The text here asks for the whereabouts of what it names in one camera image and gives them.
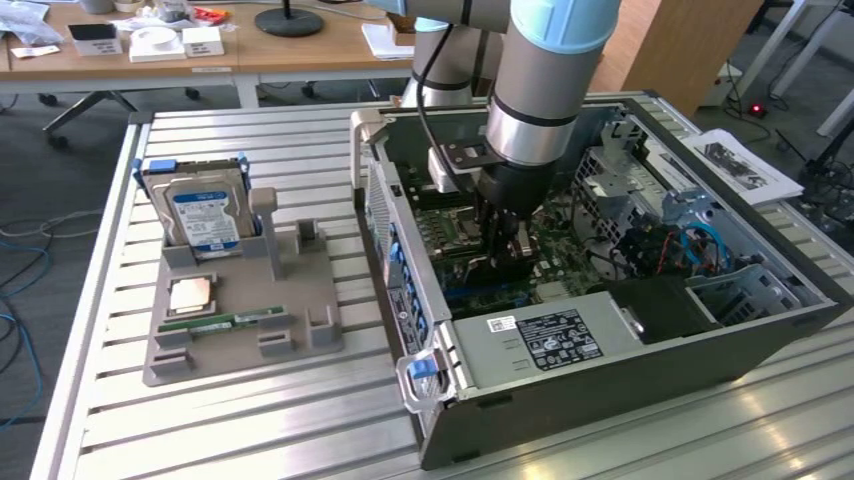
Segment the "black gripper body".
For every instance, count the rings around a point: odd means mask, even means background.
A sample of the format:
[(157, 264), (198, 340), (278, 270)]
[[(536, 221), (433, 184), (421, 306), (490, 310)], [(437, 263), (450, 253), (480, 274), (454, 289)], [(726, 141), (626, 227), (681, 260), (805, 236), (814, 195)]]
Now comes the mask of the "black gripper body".
[(482, 168), (478, 192), (497, 210), (528, 220), (546, 199), (554, 176), (554, 162), (534, 167), (497, 163)]

